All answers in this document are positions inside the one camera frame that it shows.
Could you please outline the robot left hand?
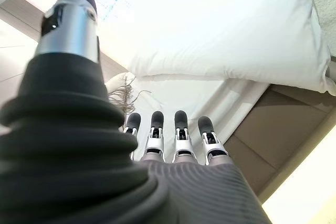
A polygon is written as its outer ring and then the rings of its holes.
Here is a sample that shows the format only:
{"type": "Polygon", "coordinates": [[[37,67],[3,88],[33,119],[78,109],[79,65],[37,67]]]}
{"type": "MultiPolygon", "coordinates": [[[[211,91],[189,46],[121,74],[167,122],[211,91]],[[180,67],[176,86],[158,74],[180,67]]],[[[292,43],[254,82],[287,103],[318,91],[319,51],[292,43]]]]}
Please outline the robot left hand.
{"type": "Polygon", "coordinates": [[[200,118],[208,165],[185,150],[140,161],[108,99],[95,0],[58,0],[15,98],[1,108],[1,223],[269,223],[258,198],[200,118]]]}

